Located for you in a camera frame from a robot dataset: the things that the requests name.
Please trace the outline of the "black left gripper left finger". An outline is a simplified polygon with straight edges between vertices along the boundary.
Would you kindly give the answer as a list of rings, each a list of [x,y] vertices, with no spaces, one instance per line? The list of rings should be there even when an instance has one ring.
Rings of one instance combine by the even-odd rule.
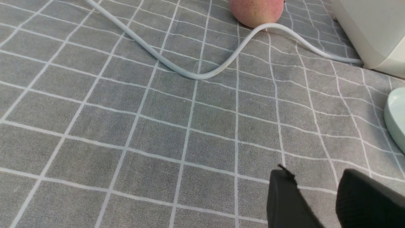
[[[278,164],[271,171],[267,198],[269,228],[323,228],[301,194],[295,175]]]

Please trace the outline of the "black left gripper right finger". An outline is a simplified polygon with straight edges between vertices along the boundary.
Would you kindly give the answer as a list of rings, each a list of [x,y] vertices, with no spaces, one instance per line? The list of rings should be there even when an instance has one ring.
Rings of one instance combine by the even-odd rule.
[[[403,228],[405,198],[355,169],[345,169],[336,197],[343,228]]]

